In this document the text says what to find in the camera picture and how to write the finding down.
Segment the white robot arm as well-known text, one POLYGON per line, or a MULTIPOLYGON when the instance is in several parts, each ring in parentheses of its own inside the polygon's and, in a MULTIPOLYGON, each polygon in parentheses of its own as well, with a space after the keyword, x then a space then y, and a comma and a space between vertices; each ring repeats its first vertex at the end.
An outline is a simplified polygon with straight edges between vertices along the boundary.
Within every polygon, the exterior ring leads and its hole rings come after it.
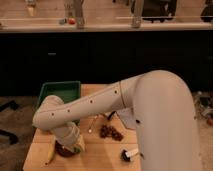
POLYGON ((74 144, 68 123, 125 108, 132 110, 141 171, 203 171, 196 110, 182 78, 155 70, 124 79, 70 103, 46 97, 33 125, 74 144))

